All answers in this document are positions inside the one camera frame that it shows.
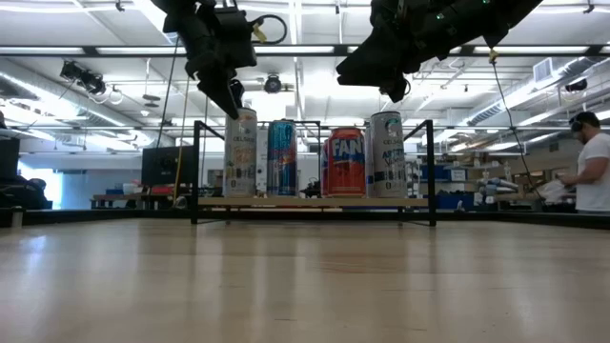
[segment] can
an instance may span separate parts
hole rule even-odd
[[[366,196],[375,197],[375,189],[373,188],[373,141],[371,140],[371,126],[367,126],[364,131],[364,175],[366,176]]]
[[[267,195],[296,196],[296,129],[293,120],[275,120],[267,138]]]
[[[226,120],[223,193],[226,197],[253,197],[256,192],[256,111],[239,109],[237,112],[237,119],[227,115]]]
[[[322,145],[320,154],[320,194],[322,197],[328,196],[328,139]]]
[[[328,149],[328,195],[363,197],[366,194],[364,137],[360,129],[334,129]]]
[[[371,116],[373,189],[376,197],[404,197],[406,174],[402,120],[396,111]]]

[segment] blue can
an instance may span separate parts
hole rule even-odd
[[[275,120],[267,139],[267,195],[296,196],[296,129],[292,120]]]

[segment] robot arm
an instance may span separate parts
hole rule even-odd
[[[375,86],[402,100],[403,74],[481,35],[499,43],[541,0],[373,0],[371,35],[336,67],[340,85]]]
[[[215,0],[152,1],[168,14],[164,31],[177,32],[185,46],[188,75],[197,77],[197,87],[236,119],[229,83],[237,68],[256,65],[251,36],[264,16],[248,22],[245,11],[216,8]],[[400,101],[407,86],[405,73],[418,71],[432,57],[446,58],[449,50],[481,35],[488,46],[495,46],[541,1],[373,0],[373,31],[336,67],[338,83],[379,87]]]

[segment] red can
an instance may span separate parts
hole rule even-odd
[[[320,173],[320,188],[322,197],[328,196],[328,139],[324,141],[322,145],[322,152],[320,158],[320,167],[322,169]]]
[[[328,139],[328,196],[364,197],[364,137],[358,128],[338,128]]]

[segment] white t-shirt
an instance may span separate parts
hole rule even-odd
[[[579,155],[579,174],[590,158],[610,159],[610,135],[598,133],[591,138]],[[589,185],[577,185],[576,209],[579,211],[610,212],[610,167],[600,180]]]

